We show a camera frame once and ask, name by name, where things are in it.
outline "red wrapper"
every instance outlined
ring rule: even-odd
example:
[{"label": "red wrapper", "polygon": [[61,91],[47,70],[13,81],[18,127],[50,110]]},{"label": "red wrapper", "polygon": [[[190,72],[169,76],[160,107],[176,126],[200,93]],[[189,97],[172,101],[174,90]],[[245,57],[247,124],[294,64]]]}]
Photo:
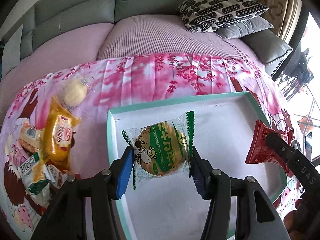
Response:
[{"label": "red wrapper", "polygon": [[[290,170],[287,164],[280,158],[278,154],[276,154],[274,150],[267,146],[267,135],[271,132],[277,133],[276,131],[266,127],[262,121],[256,121],[253,140],[245,163],[275,163],[280,165],[284,171],[288,173]],[[277,134],[279,134],[279,136],[286,143],[290,144],[292,140],[292,130]]]}]

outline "pink floral tablecloth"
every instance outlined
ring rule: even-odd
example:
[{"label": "pink floral tablecloth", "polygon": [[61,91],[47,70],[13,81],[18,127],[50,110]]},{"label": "pink floral tablecloth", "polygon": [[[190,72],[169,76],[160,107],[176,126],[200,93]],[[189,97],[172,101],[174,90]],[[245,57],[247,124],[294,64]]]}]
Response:
[{"label": "pink floral tablecloth", "polygon": [[[108,109],[148,101],[250,91],[274,130],[294,130],[287,102],[272,79],[254,64],[233,58],[195,54],[152,54],[105,59],[83,64],[26,85],[5,117],[0,136],[0,206],[8,223],[21,239],[30,239],[44,208],[26,193],[13,165],[15,146],[24,120],[36,129],[45,127],[51,97],[76,72],[93,77],[90,91],[73,114],[81,117],[75,127],[70,168],[81,178],[108,168],[106,120]],[[300,197],[295,177],[275,203],[281,217],[294,208]]]}]

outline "metal bolt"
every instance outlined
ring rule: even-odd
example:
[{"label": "metal bolt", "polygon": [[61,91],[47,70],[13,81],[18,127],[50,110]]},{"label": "metal bolt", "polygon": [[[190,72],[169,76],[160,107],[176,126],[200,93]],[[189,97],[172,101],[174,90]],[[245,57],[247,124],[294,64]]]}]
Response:
[{"label": "metal bolt", "polygon": [[68,175],[68,177],[67,177],[67,181],[68,182],[74,182],[75,181],[75,177],[74,176],[72,176],[72,175]]},{"label": "metal bolt", "polygon": [[252,177],[252,176],[248,176],[248,177],[247,177],[247,181],[249,181],[249,182],[255,182],[256,179],[255,179],[254,177]]},{"label": "metal bolt", "polygon": [[108,176],[108,175],[111,174],[111,170],[109,170],[109,169],[104,169],[103,171],[101,171],[101,174],[102,174],[103,176]]},{"label": "metal bolt", "polygon": [[221,175],[221,171],[219,169],[214,169],[214,170],[212,170],[212,174],[219,176],[219,175]]}]

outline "yellow snack package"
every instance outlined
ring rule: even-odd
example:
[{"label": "yellow snack package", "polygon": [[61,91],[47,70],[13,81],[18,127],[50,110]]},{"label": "yellow snack package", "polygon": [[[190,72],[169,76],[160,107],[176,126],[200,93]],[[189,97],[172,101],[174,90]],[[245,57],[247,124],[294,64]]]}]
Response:
[{"label": "yellow snack package", "polygon": [[71,147],[72,131],[81,121],[62,107],[60,102],[52,97],[50,112],[43,132],[42,159],[51,160],[60,167],[68,170],[68,154]]}]

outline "black and white patterned pillow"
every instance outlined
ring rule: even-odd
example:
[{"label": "black and white patterned pillow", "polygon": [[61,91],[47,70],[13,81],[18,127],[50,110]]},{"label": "black and white patterned pillow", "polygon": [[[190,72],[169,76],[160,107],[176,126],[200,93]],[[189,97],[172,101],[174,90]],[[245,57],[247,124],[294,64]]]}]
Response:
[{"label": "black and white patterned pillow", "polygon": [[254,0],[185,0],[178,9],[189,31],[214,32],[254,18],[268,7]]}]

